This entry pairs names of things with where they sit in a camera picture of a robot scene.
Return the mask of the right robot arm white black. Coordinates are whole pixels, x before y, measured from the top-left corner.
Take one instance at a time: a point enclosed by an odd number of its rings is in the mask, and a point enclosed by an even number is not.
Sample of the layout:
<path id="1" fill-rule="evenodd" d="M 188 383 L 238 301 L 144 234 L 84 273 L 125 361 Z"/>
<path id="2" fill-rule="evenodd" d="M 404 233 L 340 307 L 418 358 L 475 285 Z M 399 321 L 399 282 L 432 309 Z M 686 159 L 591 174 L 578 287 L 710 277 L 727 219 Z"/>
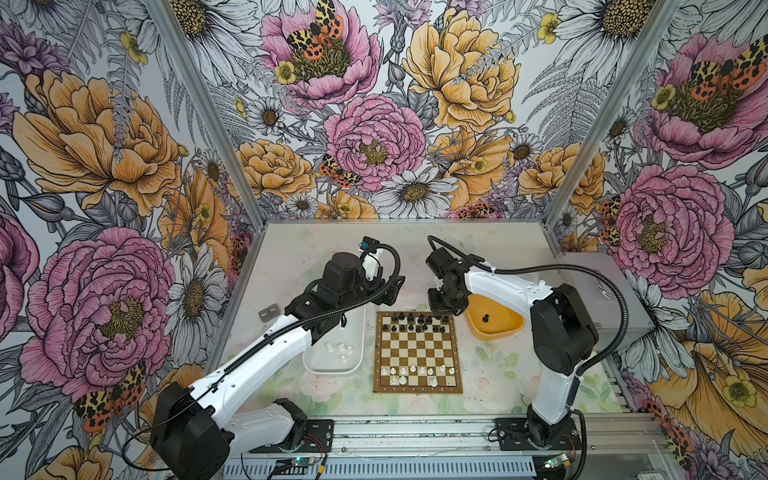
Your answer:
<path id="1" fill-rule="evenodd" d="M 434 250 L 426 265 L 438 284 L 428 290 L 431 310 L 459 315 L 479 296 L 519 315 L 530 328 L 532 350 L 540 364 L 539 385 L 526 413 L 523 438 L 537 448 L 551 446 L 567 429 L 583 374 L 599 340 L 578 291 L 569 284 L 553 287 L 504 273 L 477 257 L 460 257 L 445 247 Z"/>

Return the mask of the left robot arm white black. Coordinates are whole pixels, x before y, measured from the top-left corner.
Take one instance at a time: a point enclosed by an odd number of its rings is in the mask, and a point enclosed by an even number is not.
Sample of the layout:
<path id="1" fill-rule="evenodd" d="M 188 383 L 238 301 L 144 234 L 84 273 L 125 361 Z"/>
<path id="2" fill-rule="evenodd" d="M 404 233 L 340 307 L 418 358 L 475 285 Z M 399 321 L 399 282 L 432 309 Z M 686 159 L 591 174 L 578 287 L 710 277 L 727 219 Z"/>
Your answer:
<path id="1" fill-rule="evenodd" d="M 172 382 L 157 398 L 149 445 L 178 479 L 210 479 L 235 448 L 294 446 L 305 414 L 279 399 L 253 427 L 231 420 L 272 375 L 369 303 L 392 305 L 405 278 L 397 250 L 365 241 L 359 254 L 338 252 L 321 278 L 295 297 L 272 326 L 212 373 L 183 387 Z"/>

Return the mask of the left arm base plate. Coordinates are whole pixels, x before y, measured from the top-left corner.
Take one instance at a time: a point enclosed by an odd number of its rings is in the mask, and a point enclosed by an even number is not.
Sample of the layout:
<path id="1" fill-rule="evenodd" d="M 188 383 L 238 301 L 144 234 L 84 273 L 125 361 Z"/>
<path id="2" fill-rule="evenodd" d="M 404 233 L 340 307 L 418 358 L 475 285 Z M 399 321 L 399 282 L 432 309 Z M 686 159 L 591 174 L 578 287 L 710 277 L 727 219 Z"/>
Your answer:
<path id="1" fill-rule="evenodd" d="M 334 428 L 333 420 L 309 419 L 294 426 L 282 442 L 254 448 L 249 453 L 329 453 Z"/>

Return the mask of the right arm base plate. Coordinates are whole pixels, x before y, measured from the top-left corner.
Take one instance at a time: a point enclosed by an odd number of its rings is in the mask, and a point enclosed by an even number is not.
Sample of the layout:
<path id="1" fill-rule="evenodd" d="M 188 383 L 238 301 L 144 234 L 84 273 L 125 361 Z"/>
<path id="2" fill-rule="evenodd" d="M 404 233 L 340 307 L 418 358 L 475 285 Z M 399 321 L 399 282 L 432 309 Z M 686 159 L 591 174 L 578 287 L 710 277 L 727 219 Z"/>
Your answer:
<path id="1" fill-rule="evenodd" d="M 494 420 L 494 428 L 502 451 L 575 451 L 582 446 L 570 416 L 555 425 L 523 417 L 499 417 Z"/>

